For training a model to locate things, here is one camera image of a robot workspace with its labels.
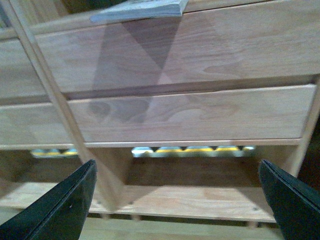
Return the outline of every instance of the wooden shelf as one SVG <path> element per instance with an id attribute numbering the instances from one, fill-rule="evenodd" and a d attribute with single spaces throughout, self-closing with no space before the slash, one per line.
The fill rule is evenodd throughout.
<path id="1" fill-rule="evenodd" d="M 23 209 L 81 165 L 77 158 L 33 159 L 0 198 L 0 207 Z M 91 213 L 274 223 L 250 157 L 134 158 L 122 202 L 103 207 L 94 192 Z"/>

